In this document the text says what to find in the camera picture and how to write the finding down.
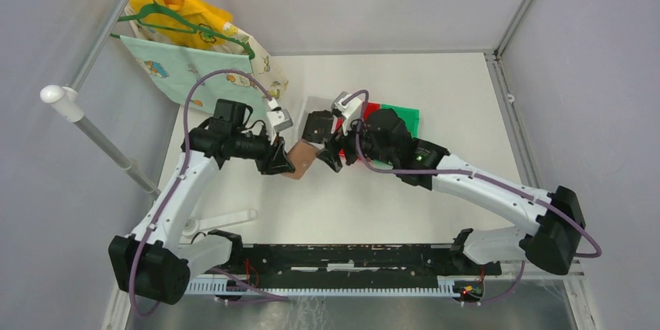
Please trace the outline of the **tan leather card holder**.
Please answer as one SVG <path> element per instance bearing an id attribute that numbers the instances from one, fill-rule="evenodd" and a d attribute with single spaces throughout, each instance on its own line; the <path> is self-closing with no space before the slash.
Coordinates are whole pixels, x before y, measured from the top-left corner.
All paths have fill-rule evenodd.
<path id="1" fill-rule="evenodd" d="M 294 172 L 284 173 L 282 176 L 296 181 L 300 180 L 309 170 L 313 162 L 317 159 L 317 154 L 319 152 L 320 149 L 318 149 L 316 146 L 299 140 L 287 153 L 287 158 L 294 166 Z"/>

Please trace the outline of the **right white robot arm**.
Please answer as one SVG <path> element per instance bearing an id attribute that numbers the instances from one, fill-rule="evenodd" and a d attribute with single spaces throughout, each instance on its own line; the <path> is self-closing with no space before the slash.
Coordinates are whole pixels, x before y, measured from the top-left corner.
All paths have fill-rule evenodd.
<path id="1" fill-rule="evenodd" d="M 344 128 L 324 122 L 306 129 L 309 140 L 323 146 L 317 158 L 335 172 L 357 160 L 388 164 L 388 172 L 406 184 L 462 198 L 509 221 L 510 227 L 459 233 L 449 262 L 460 274 L 491 262 L 526 260 L 565 276 L 579 255 L 586 224 L 578 196 L 569 188 L 547 191 L 493 176 L 442 146 L 413 137 L 392 109 Z"/>

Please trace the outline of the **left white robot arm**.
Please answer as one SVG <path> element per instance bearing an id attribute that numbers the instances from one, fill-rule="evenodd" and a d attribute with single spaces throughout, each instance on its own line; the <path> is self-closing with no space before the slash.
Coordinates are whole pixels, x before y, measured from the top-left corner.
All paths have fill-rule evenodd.
<path id="1" fill-rule="evenodd" d="M 188 131 L 181 154 L 163 192 L 127 236 L 116 236 L 108 253 L 118 288 L 131 299 L 144 297 L 175 304 L 189 282 L 215 267 L 225 273 L 244 265 L 240 235 L 211 230 L 192 244 L 181 244 L 186 223 L 212 178 L 232 158 L 252 160 L 262 175 L 293 173 L 281 132 L 293 125 L 275 100 L 266 103 L 264 128 L 247 126 L 247 104 L 219 99 L 213 115 Z"/>

